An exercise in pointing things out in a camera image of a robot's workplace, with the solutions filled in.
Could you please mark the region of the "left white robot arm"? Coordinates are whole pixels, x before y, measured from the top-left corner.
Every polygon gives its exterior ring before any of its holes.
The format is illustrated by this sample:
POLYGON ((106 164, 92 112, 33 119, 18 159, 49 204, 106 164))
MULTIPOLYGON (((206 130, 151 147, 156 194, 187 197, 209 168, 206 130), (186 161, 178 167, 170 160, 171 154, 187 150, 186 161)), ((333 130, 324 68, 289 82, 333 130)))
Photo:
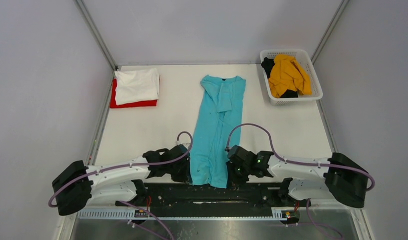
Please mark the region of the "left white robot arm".
POLYGON ((130 201, 142 205, 147 198, 144 180, 176 174, 188 164, 189 144, 171 149, 148 151, 124 163, 86 166, 72 162, 53 181, 53 196, 48 205, 60 216, 74 214, 89 205, 130 201))

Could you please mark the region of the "turquoise t-shirt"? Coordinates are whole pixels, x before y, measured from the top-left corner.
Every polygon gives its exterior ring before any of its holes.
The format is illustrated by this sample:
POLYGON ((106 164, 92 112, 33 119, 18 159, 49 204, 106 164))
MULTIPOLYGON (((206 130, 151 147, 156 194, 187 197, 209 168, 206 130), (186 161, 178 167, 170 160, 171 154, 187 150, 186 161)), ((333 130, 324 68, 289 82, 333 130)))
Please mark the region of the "turquoise t-shirt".
POLYGON ((225 188, 228 181, 227 142, 238 145, 241 131, 231 131, 242 123, 246 80, 240 76, 202 78, 203 98, 190 151, 190 175, 193 185, 209 184, 225 188))

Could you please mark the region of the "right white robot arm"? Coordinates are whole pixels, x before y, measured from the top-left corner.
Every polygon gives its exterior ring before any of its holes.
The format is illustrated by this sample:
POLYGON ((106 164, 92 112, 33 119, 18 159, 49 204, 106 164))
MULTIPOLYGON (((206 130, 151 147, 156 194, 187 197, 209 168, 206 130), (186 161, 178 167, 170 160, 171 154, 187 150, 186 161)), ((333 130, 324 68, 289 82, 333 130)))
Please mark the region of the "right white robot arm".
POLYGON ((253 153, 241 146, 226 149, 228 186, 244 185, 250 176, 278 183, 279 201, 291 206, 307 199, 335 199, 351 208, 364 207, 368 172, 338 152, 325 158, 277 156, 271 151, 253 153))

